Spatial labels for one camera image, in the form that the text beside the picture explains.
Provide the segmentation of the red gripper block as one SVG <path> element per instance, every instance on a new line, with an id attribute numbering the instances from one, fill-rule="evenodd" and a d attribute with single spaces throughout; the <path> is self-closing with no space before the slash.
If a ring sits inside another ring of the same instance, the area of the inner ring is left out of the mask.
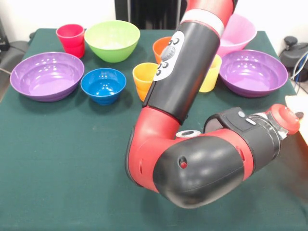
<path id="1" fill-rule="evenodd" d="M 289 135 L 297 133 L 300 129 L 300 119 L 303 118 L 303 112 L 293 113 L 287 106 L 283 104 L 274 104 L 269 108 L 269 112 L 273 115 L 274 120 L 284 129 Z"/>

